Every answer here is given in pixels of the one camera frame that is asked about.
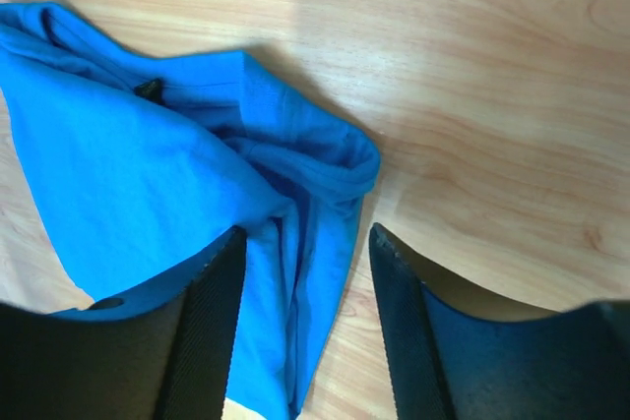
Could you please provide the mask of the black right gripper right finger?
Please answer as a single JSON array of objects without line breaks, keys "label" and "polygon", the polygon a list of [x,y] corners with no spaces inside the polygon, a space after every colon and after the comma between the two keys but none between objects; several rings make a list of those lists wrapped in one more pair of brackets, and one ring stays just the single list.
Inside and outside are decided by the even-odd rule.
[{"label": "black right gripper right finger", "polygon": [[401,419],[625,419],[629,305],[552,312],[422,256],[381,224],[373,285]]}]

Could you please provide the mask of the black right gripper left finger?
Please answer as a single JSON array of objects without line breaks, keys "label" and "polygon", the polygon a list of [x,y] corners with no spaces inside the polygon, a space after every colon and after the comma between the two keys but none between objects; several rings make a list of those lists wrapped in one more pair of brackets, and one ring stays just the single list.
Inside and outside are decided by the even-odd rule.
[{"label": "black right gripper left finger", "polygon": [[85,310],[1,307],[5,419],[218,419],[245,273],[233,227]]}]

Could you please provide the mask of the blue t shirt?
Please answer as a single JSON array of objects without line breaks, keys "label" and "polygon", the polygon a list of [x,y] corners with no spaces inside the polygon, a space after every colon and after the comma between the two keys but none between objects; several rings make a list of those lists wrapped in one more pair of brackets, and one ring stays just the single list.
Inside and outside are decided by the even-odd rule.
[{"label": "blue t shirt", "polygon": [[51,244],[94,299],[247,231],[230,399],[301,411],[380,154],[243,50],[153,59],[56,3],[1,8],[1,90]]}]

